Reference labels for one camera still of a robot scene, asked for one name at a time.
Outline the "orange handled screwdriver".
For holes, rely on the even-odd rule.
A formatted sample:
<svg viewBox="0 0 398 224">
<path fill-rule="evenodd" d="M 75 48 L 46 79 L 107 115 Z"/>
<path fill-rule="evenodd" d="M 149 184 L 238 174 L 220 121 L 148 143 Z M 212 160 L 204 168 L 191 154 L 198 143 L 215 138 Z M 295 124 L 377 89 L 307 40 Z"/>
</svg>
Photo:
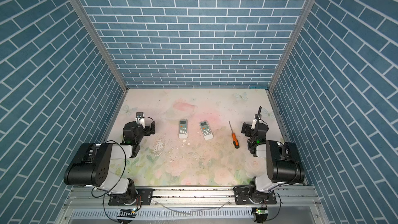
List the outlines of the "orange handled screwdriver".
<svg viewBox="0 0 398 224">
<path fill-rule="evenodd" d="M 238 139 L 236 137 L 235 132 L 232 129 L 232 125 L 231 125 L 230 121 L 229 121 L 229 126 L 230 126 L 230 129 L 231 129 L 231 136 L 232 136 L 232 139 L 233 139 L 233 145 L 234 145 L 234 147 L 236 149 L 238 149 L 239 148 L 239 142 L 238 142 Z"/>
</svg>

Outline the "white remote control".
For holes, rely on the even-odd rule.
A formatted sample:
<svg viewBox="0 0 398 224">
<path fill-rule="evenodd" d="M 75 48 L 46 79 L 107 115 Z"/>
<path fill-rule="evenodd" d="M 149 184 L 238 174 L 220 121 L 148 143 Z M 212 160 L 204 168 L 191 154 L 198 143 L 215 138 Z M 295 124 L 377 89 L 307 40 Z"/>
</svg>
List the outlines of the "white remote control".
<svg viewBox="0 0 398 224">
<path fill-rule="evenodd" d="M 201 131 L 203 133 L 204 139 L 206 141 L 211 140 L 214 137 L 213 133 L 212 133 L 212 131 L 210 129 L 210 126 L 209 126 L 209 124 L 208 124 L 208 122 L 206 120 L 200 122 L 200 128 L 201 128 Z"/>
<path fill-rule="evenodd" d="M 188 122 L 186 119 L 179 120 L 179 138 L 186 139 L 188 137 Z"/>
</svg>

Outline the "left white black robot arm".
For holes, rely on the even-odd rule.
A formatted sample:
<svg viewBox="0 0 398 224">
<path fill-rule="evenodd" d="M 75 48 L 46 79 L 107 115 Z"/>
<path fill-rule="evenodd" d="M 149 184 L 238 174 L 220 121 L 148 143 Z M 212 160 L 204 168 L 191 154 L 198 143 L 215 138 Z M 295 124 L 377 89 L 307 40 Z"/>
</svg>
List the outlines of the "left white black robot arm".
<svg viewBox="0 0 398 224">
<path fill-rule="evenodd" d="M 124 171 L 127 160 L 138 155 L 142 139 L 154 134 L 155 121 L 150 117 L 141 117 L 125 124 L 121 144 L 115 141 L 82 144 L 64 173 L 64 183 L 93 186 L 111 197 L 124 198 L 125 204 L 131 204 L 137 198 L 134 181 L 110 172 L 110 162 L 123 159 Z"/>
</svg>

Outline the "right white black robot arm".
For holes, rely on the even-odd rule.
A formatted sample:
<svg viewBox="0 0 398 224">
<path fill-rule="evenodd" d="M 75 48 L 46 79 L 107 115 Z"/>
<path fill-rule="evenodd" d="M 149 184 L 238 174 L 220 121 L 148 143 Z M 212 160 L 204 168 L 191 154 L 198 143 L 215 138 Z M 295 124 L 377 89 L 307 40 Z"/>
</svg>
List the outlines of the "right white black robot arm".
<svg viewBox="0 0 398 224">
<path fill-rule="evenodd" d="M 265 160 L 266 169 L 261 176 L 254 176 L 249 184 L 251 196 L 270 194 L 282 185 L 301 184 L 305 179 L 305 171 L 301 157 L 294 143 L 272 141 L 266 138 L 269 127 L 262 121 L 255 124 L 243 123 L 241 133 L 248 137 L 249 152 L 255 158 Z"/>
</svg>

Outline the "left controller board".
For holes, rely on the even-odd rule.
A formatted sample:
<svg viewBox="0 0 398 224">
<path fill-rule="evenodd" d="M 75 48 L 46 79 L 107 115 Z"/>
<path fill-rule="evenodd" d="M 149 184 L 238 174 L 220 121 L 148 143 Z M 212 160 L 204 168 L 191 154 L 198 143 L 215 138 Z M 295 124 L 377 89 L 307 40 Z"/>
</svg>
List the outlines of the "left controller board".
<svg viewBox="0 0 398 224">
<path fill-rule="evenodd" d="M 135 208 L 121 209 L 117 215 L 117 220 L 120 223 L 130 223 L 136 216 L 137 211 Z"/>
</svg>

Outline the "controller board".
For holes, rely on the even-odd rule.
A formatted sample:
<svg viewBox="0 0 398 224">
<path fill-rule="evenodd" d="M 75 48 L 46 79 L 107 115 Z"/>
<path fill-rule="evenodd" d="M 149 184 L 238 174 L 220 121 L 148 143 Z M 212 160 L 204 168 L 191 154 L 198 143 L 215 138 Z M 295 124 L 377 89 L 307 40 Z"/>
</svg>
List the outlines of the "controller board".
<svg viewBox="0 0 398 224">
<path fill-rule="evenodd" d="M 117 220 L 120 223 L 130 223 L 136 216 L 137 211 L 135 208 L 121 209 L 117 215 Z"/>
<path fill-rule="evenodd" d="M 268 218 L 268 209 L 265 207 L 253 207 L 252 213 L 253 221 L 259 224 L 265 222 Z"/>
</svg>

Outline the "right controller board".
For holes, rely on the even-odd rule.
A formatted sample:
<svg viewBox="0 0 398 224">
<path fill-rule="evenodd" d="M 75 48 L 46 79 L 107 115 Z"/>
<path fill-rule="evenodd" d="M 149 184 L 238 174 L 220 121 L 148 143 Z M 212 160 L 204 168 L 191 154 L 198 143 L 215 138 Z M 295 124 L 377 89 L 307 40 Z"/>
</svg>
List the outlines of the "right controller board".
<svg viewBox="0 0 398 224">
<path fill-rule="evenodd" d="M 268 209 L 265 207 L 253 207 L 252 213 L 253 221 L 259 224 L 265 222 L 268 218 Z"/>
</svg>

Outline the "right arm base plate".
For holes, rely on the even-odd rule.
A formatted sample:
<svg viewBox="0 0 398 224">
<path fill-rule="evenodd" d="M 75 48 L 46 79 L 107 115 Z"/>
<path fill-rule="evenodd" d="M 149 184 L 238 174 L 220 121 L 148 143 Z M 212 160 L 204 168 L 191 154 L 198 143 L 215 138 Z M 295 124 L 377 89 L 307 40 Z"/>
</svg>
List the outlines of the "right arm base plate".
<svg viewBox="0 0 398 224">
<path fill-rule="evenodd" d="M 264 204 L 273 205 L 277 203 L 276 197 L 272 193 L 263 193 L 255 190 L 251 186 L 235 186 L 233 187 L 235 204 Z"/>
</svg>

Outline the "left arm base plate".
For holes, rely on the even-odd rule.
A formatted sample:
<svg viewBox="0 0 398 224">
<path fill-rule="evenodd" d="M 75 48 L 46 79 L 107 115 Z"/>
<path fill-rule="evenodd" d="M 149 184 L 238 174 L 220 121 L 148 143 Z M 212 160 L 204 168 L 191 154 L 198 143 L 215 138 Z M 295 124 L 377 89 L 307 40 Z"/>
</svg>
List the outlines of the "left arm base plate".
<svg viewBox="0 0 398 224">
<path fill-rule="evenodd" d="M 124 194 L 110 194 L 109 206 L 133 206 L 138 207 L 150 205 L 154 189 L 138 188 L 134 191 L 128 190 Z"/>
</svg>

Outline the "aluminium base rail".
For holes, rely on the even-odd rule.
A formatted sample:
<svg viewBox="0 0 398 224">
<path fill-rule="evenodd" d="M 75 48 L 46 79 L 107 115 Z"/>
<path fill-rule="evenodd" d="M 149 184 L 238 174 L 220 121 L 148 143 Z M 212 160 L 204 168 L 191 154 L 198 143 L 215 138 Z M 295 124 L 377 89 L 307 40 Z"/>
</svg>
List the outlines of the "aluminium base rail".
<svg viewBox="0 0 398 224">
<path fill-rule="evenodd" d="M 143 186 L 154 189 L 150 205 L 109 206 L 110 197 L 95 198 L 88 188 L 71 191 L 61 209 L 58 224 L 119 224 L 121 209 L 135 208 L 128 224 L 258 224 L 253 207 L 268 209 L 264 224 L 326 224 L 321 201 L 312 186 L 284 185 L 276 188 L 273 205 L 236 205 L 235 186 Z"/>
</svg>

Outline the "left aluminium corner post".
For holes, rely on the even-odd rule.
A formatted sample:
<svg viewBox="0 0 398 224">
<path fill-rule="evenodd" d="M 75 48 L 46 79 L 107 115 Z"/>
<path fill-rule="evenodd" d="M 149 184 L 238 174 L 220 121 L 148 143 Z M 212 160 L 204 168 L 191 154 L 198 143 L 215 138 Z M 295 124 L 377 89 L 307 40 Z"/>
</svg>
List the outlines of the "left aluminium corner post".
<svg viewBox="0 0 398 224">
<path fill-rule="evenodd" d="M 128 91 L 128 87 L 124 80 L 122 79 L 119 71 L 117 70 L 112 58 L 110 57 L 109 52 L 107 51 L 105 45 L 103 44 L 101 38 L 99 37 L 92 21 L 90 20 L 88 14 L 86 13 L 82 3 L 80 0 L 69 0 L 70 4 L 72 5 L 74 11 L 78 15 L 79 19 L 81 20 L 82 24 L 84 25 L 85 29 L 87 30 L 88 34 L 90 35 L 92 41 L 94 42 L 96 48 L 100 52 L 103 57 L 103 60 L 108 65 L 109 69 L 111 70 L 112 74 L 114 75 L 116 81 L 118 82 L 119 86 L 121 87 L 122 91 L 126 93 Z"/>
</svg>

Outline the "aluminium corner post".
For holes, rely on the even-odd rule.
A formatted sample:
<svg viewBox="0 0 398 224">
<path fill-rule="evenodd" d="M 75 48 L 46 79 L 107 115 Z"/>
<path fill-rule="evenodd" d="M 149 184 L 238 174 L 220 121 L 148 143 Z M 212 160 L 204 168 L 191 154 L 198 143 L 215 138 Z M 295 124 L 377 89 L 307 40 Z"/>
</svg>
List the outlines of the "aluminium corner post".
<svg viewBox="0 0 398 224">
<path fill-rule="evenodd" d="M 82 3 L 80 0 L 69 0 L 70 4 L 72 5 L 74 11 L 78 15 L 79 19 L 81 20 L 82 24 L 84 25 L 85 29 L 87 30 L 88 34 L 90 35 L 92 41 L 94 42 L 96 48 L 100 52 L 103 57 L 103 60 L 108 65 L 109 69 L 111 70 L 112 74 L 114 75 L 116 81 L 118 82 L 119 86 L 121 87 L 122 91 L 126 93 L 128 91 L 128 87 L 124 80 L 122 79 L 119 71 L 117 70 L 112 58 L 110 57 L 109 52 L 107 51 L 105 45 L 103 44 L 101 38 L 99 37 L 92 21 L 90 20 L 88 14 L 86 13 Z"/>
<path fill-rule="evenodd" d="M 282 74 L 284 66 L 286 65 L 286 63 L 289 59 L 289 56 L 293 50 L 293 47 L 299 37 L 299 34 L 304 26 L 305 21 L 307 20 L 309 14 L 311 12 L 311 9 L 312 9 L 314 3 L 315 3 L 315 0 L 306 0 L 305 4 L 303 5 L 303 9 L 300 13 L 300 16 L 298 17 L 298 20 L 294 27 L 294 30 L 289 38 L 289 41 L 285 47 L 284 53 L 279 61 L 279 64 L 276 67 L 275 73 L 274 73 L 274 75 L 271 79 L 271 82 L 269 84 L 269 87 L 268 87 L 269 93 L 272 93 L 274 91 L 277 81 L 278 81 L 280 75 Z"/>
</svg>

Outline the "right aluminium corner post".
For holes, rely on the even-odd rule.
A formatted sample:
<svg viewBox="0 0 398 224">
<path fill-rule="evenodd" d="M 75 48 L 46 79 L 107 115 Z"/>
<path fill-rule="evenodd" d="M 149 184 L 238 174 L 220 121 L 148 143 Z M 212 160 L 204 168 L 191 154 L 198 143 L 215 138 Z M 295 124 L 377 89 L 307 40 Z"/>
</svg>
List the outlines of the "right aluminium corner post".
<svg viewBox="0 0 398 224">
<path fill-rule="evenodd" d="M 279 64 L 276 67 L 275 73 L 274 73 L 274 75 L 271 79 L 271 82 L 269 84 L 269 87 L 268 87 L 269 93 L 272 93 L 274 91 L 277 81 L 278 81 L 280 75 L 282 74 L 284 66 L 286 65 L 286 63 L 289 59 L 289 56 L 293 50 L 293 47 L 299 37 L 299 34 L 304 26 L 305 21 L 307 20 L 309 14 L 311 12 L 311 9 L 312 9 L 314 3 L 315 3 L 315 0 L 306 0 L 305 4 L 303 5 L 303 9 L 300 13 L 300 16 L 298 17 L 298 20 L 294 27 L 294 30 L 289 38 L 289 41 L 285 47 L 284 53 L 279 61 Z"/>
</svg>

